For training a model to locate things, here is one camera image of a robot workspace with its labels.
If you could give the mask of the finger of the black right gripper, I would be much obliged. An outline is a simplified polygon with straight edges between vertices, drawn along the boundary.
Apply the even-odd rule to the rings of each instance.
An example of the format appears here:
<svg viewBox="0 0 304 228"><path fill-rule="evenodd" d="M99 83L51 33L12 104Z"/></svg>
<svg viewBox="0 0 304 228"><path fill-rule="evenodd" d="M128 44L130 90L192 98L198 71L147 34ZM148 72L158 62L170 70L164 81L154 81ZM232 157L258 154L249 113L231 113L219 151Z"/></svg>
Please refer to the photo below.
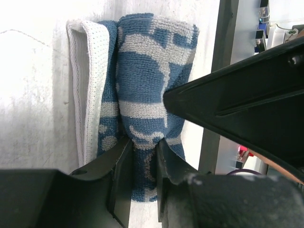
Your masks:
<svg viewBox="0 0 304 228"><path fill-rule="evenodd" d="M303 174L303 38L169 90L163 101L168 112Z"/></svg>

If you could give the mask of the blue white patterned towel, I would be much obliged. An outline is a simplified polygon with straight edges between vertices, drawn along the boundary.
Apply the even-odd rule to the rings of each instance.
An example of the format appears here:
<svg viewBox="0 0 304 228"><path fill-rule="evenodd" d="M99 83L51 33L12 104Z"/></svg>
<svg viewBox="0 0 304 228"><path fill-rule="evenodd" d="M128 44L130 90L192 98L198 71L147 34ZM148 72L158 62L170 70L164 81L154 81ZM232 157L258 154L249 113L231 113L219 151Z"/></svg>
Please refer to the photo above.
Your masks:
<svg viewBox="0 0 304 228"><path fill-rule="evenodd" d="M118 21L69 22L78 163L100 157L128 135L133 142L132 199L157 199L155 147L165 140L184 158L184 120L163 94L188 82L199 29L151 13Z"/></svg>

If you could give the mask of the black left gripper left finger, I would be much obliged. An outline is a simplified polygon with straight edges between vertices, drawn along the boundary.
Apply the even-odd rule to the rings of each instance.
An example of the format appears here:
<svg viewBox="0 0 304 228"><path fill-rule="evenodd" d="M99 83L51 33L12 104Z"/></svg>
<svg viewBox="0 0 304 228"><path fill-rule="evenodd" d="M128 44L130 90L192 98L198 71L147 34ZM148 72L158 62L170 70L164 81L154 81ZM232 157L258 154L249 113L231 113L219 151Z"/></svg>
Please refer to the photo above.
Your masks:
<svg viewBox="0 0 304 228"><path fill-rule="evenodd" d="M71 174L55 169L0 171L3 228L126 228L132 195L132 141Z"/></svg>

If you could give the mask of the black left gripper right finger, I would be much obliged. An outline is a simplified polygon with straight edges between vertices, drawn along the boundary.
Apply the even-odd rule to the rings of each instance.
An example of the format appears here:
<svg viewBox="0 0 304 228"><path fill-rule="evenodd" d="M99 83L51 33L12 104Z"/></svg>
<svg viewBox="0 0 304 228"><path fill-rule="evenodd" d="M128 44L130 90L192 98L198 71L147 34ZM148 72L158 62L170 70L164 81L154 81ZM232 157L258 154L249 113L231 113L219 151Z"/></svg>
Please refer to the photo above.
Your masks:
<svg viewBox="0 0 304 228"><path fill-rule="evenodd" d="M164 228L301 228L304 195L283 177L200 174L165 140L156 146Z"/></svg>

